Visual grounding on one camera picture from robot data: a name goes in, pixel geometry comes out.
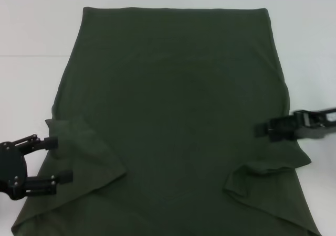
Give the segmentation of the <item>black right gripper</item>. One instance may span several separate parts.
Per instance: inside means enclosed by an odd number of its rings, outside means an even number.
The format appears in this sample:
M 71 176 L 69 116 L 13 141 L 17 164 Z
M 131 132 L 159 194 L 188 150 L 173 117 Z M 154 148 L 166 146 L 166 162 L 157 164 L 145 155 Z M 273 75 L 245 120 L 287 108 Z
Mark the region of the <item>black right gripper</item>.
M 321 139 L 332 133 L 335 133 L 335 108 L 320 111 L 298 110 L 255 126 L 257 138 L 269 137 L 272 142 Z

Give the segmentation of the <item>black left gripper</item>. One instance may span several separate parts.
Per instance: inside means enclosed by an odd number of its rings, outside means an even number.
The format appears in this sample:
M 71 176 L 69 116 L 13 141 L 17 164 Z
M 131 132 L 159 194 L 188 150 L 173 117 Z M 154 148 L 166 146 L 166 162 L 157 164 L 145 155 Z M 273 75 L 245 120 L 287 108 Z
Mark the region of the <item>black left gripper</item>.
M 62 171 L 48 177 L 27 177 L 27 166 L 23 155 L 39 150 L 58 148 L 57 137 L 41 140 L 37 134 L 1 143 L 1 192 L 11 200 L 24 197 L 48 196 L 57 193 L 57 185 L 73 182 L 73 171 Z

